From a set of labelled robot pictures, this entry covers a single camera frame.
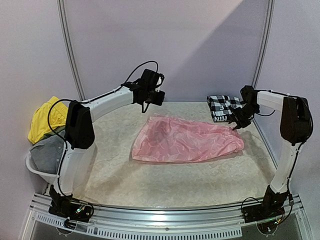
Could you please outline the black white plaid shirt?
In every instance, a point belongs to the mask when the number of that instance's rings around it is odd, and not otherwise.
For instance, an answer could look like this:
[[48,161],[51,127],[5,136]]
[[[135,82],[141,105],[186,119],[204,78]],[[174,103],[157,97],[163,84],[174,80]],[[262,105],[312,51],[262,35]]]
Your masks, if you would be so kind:
[[232,115],[231,108],[242,108],[245,104],[240,98],[228,95],[207,96],[206,100],[214,123],[228,122]]

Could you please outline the pink printed garment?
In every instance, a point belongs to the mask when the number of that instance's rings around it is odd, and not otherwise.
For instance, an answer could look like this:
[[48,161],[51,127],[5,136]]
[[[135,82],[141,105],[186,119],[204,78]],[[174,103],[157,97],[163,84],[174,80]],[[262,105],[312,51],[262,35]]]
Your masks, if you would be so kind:
[[229,126],[154,115],[136,137],[131,157],[156,164],[200,163],[244,147],[239,133]]

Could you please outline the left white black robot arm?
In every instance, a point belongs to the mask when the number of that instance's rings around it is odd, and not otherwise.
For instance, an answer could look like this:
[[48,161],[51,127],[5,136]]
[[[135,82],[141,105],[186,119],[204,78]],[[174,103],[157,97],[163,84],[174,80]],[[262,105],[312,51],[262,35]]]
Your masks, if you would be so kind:
[[131,104],[141,105],[142,113],[150,104],[161,106],[165,98],[165,92],[160,90],[164,79],[157,70],[145,69],[137,80],[126,79],[110,92],[84,101],[69,100],[62,136],[64,149],[49,190],[52,198],[59,198],[54,207],[63,217],[70,217],[75,211],[74,205],[63,197],[71,197],[74,189],[83,184],[94,156],[94,122]]

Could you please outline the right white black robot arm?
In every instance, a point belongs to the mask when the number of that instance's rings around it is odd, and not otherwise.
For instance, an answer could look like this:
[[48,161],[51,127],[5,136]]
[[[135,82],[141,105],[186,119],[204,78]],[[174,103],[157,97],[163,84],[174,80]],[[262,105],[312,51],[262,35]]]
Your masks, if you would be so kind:
[[244,129],[251,124],[260,107],[267,107],[281,113],[279,132],[283,139],[281,159],[268,188],[275,195],[288,192],[293,169],[302,146],[313,133],[313,118],[308,101],[304,97],[257,90],[246,85],[240,90],[244,106],[232,108],[229,123],[235,123],[234,130]]

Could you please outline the white plastic laundry basket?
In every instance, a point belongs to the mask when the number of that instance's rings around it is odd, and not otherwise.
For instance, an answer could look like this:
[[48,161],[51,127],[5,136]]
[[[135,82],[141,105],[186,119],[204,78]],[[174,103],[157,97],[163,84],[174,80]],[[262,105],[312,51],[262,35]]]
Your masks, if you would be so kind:
[[66,163],[62,163],[60,173],[57,174],[51,174],[37,170],[30,154],[27,154],[25,157],[25,165],[31,173],[39,175],[49,184],[57,182],[58,179],[61,181],[73,182],[76,175],[76,169],[71,165],[69,160],[67,160]]

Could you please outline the olive green garment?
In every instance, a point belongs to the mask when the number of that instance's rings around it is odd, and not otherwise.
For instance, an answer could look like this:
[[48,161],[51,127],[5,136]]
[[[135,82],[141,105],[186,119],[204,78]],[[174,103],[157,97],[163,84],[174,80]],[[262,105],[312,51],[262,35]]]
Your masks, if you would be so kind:
[[59,126],[59,127],[55,128],[54,131],[50,131],[50,132],[46,133],[44,136],[45,137],[50,137],[50,136],[53,136],[55,134],[58,134],[58,135],[64,137],[64,135],[65,135],[65,126]]

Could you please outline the yellow shorts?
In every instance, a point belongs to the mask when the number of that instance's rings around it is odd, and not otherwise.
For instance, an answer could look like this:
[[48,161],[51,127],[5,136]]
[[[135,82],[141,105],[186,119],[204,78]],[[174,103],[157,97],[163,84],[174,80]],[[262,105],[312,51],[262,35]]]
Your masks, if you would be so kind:
[[58,102],[59,100],[56,96],[52,96],[34,112],[27,136],[32,144],[36,144],[52,131],[48,123],[53,130],[65,126],[68,108],[64,103]]

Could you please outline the grey garment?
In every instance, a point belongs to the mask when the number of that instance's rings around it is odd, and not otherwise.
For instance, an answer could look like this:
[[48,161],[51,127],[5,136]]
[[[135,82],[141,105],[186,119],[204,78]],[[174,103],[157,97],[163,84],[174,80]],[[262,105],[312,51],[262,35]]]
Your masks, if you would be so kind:
[[42,173],[57,174],[64,151],[64,140],[53,132],[46,133],[31,149],[31,162]]

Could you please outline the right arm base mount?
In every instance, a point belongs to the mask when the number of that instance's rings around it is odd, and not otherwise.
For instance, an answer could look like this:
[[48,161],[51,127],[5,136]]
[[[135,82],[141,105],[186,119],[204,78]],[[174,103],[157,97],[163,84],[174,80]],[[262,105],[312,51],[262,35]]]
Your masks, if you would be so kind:
[[[257,201],[257,204],[244,206],[245,201],[249,199]],[[292,207],[294,200],[289,190],[283,193],[275,193],[270,186],[267,187],[262,201],[254,197],[247,197],[240,207],[245,223],[269,220],[278,216],[281,217],[281,222],[286,216],[284,203],[287,199],[289,199],[289,205]]]

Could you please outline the right aluminium frame post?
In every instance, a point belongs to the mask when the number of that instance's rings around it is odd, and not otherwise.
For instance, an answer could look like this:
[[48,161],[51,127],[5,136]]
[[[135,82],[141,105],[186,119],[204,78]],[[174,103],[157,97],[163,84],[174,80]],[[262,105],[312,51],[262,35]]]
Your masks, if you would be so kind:
[[260,48],[258,52],[258,59],[255,66],[253,79],[252,79],[252,86],[253,88],[256,88],[259,82],[259,77],[262,71],[267,47],[268,47],[268,41],[270,37],[271,27],[272,27],[272,21],[273,21],[273,13],[274,13],[274,7],[275,7],[275,1],[274,0],[268,0],[267,1],[267,9],[262,29],[262,36],[260,41]]

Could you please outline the aluminium frame post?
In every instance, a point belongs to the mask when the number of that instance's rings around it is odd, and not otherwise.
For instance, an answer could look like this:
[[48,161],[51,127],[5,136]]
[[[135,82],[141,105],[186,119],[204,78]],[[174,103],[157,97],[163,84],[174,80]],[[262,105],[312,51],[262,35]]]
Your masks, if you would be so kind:
[[258,52],[258,59],[255,66],[253,79],[252,79],[252,86],[253,88],[256,88],[259,82],[259,77],[262,71],[267,47],[268,47],[268,41],[270,37],[271,27],[272,27],[272,21],[273,21],[273,13],[274,13],[274,7],[275,7],[275,1],[274,0],[268,0],[267,1],[267,9],[262,29],[262,36],[260,41],[260,48]]
[[80,78],[80,74],[78,71],[75,54],[73,50],[72,39],[71,39],[71,34],[70,34],[69,24],[67,19],[66,4],[64,0],[57,0],[56,2],[57,2],[57,9],[59,13],[59,20],[60,20],[60,25],[62,30],[62,37],[63,37],[65,49],[66,49],[66,54],[67,54],[71,74],[77,90],[78,97],[80,100],[84,100],[86,96],[85,96],[85,91],[83,89],[83,85],[81,82],[81,78]]

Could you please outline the left aluminium frame post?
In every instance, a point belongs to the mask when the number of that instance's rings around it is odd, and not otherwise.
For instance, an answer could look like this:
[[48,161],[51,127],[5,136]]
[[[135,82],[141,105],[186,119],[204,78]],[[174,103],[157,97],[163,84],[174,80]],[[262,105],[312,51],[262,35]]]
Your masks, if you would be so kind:
[[80,78],[80,74],[78,71],[75,54],[73,50],[72,39],[71,39],[71,34],[70,34],[69,24],[67,19],[66,4],[64,0],[57,0],[56,2],[57,2],[57,9],[59,13],[59,20],[60,20],[60,25],[62,30],[62,37],[63,37],[65,49],[66,49],[66,54],[67,54],[71,74],[77,90],[78,97],[80,100],[84,100],[86,96],[85,96],[85,91],[83,89],[83,85],[81,82],[81,78]]

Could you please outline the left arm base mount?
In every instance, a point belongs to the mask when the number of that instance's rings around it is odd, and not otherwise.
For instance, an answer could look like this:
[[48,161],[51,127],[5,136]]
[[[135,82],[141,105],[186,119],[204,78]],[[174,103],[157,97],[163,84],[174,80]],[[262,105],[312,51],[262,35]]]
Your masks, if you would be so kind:
[[48,213],[71,221],[88,223],[94,215],[94,206],[91,203],[73,198],[73,195],[61,195],[56,192],[53,185],[50,186],[49,196],[51,204]]

